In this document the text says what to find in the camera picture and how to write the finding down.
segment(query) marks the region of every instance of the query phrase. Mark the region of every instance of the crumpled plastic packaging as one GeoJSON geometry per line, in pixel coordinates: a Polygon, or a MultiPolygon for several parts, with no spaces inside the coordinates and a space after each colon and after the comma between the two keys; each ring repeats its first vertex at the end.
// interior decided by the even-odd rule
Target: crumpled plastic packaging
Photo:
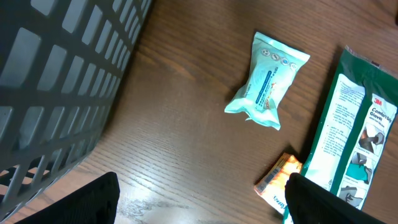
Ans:
{"type": "Polygon", "coordinates": [[[252,45],[249,80],[224,112],[246,112],[256,123],[279,130],[277,107],[297,71],[309,58],[309,55],[257,32],[252,45]]]}

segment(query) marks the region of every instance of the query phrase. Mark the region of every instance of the wood grain surface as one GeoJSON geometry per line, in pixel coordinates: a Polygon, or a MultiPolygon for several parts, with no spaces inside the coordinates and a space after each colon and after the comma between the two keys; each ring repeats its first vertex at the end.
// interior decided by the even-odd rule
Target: wood grain surface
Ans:
{"type": "MultiPolygon", "coordinates": [[[[116,223],[280,223],[253,191],[284,150],[305,160],[345,45],[398,73],[396,0],[157,0],[109,125],[75,170],[15,222],[107,171],[116,223]],[[276,131],[224,108],[247,80],[255,30],[311,55],[279,105],[276,131]]],[[[398,223],[398,124],[363,210],[398,223]]]]}

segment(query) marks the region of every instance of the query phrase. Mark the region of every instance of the green plastic packaging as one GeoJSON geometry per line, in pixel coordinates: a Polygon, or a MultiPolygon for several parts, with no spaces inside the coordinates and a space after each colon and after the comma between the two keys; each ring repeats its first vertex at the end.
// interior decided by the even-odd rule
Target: green plastic packaging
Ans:
{"type": "MultiPolygon", "coordinates": [[[[362,209],[398,105],[398,80],[344,50],[301,174],[362,209]]],[[[284,223],[293,223],[289,209],[284,223]]]]}
{"type": "Polygon", "coordinates": [[[250,76],[226,106],[225,113],[246,112],[249,119],[280,129],[277,107],[297,71],[310,56],[264,34],[254,35],[250,76]]]}

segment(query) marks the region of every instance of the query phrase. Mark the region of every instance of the orange wrapper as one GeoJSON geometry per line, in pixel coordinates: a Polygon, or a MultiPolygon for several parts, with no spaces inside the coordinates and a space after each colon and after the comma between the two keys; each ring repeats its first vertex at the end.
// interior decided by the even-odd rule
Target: orange wrapper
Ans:
{"type": "Polygon", "coordinates": [[[285,185],[290,175],[300,172],[303,164],[293,155],[284,153],[271,171],[254,186],[254,190],[269,205],[283,214],[287,206],[285,199],[285,185]]]}

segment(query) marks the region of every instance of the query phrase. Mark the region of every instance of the printed icon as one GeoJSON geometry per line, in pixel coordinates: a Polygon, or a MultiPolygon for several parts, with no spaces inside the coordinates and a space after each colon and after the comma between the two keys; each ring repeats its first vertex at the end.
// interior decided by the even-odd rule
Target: printed icon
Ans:
{"type": "Polygon", "coordinates": [[[262,49],[261,50],[261,53],[264,55],[264,56],[269,56],[271,53],[269,52],[269,50],[268,49],[262,49]]]}
{"type": "Polygon", "coordinates": [[[297,65],[295,63],[290,63],[290,69],[293,70],[293,72],[295,72],[297,70],[297,65]]]}
{"type": "Polygon", "coordinates": [[[346,171],[346,175],[369,184],[375,169],[376,163],[365,155],[354,152],[346,171]]]}
{"type": "Polygon", "coordinates": [[[366,123],[358,144],[361,148],[380,156],[384,147],[384,136],[384,132],[375,127],[375,125],[366,123]]]}
{"type": "Polygon", "coordinates": [[[272,54],[272,55],[271,55],[271,58],[272,58],[273,60],[275,60],[275,61],[278,61],[278,60],[280,59],[279,55],[277,55],[277,54],[272,54]]]}
{"type": "Polygon", "coordinates": [[[289,65],[289,61],[286,58],[282,58],[280,60],[280,62],[282,63],[282,65],[288,66],[289,65]]]}
{"type": "Polygon", "coordinates": [[[350,205],[359,208],[363,198],[366,195],[366,190],[357,186],[353,186],[348,182],[343,182],[340,188],[340,193],[338,195],[339,198],[343,199],[345,202],[350,205]]]}

